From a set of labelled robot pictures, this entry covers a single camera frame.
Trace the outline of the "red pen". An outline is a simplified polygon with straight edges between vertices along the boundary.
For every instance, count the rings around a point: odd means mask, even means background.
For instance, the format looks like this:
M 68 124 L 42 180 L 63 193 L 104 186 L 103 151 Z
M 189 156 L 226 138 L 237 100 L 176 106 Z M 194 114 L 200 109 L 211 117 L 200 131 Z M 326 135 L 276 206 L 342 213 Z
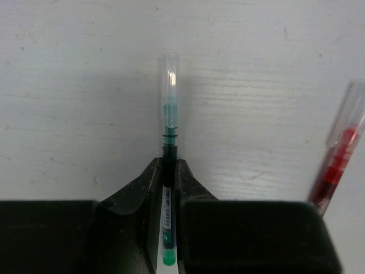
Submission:
M 364 80 L 351 80 L 327 137 L 327 154 L 308 202 L 323 216 L 364 134 Z

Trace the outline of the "green pen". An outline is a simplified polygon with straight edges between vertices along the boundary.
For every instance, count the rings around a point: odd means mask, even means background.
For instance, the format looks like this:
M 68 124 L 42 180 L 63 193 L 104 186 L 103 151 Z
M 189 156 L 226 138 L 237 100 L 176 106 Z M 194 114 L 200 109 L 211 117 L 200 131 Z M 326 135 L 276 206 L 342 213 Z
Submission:
M 176 210 L 175 167 L 178 157 L 178 85 L 180 56 L 166 53 L 162 61 L 162 121 L 163 121 L 163 189 L 162 189 L 162 241 L 163 264 L 173 266 L 176 262 Z

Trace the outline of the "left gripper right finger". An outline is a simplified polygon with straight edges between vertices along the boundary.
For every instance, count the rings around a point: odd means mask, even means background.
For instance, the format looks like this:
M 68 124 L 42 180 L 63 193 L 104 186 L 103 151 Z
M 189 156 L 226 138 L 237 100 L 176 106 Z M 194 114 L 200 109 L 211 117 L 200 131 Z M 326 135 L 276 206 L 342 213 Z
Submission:
M 176 164 L 180 273 L 342 273 L 326 225 L 305 202 L 219 200 Z

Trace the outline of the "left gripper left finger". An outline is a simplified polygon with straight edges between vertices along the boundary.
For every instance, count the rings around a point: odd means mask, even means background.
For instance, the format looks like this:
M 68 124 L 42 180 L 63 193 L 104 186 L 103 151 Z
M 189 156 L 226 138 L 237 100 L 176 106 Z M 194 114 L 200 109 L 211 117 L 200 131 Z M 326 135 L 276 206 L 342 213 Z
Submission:
M 156 273 L 161 168 L 101 202 L 1 201 L 1 272 Z

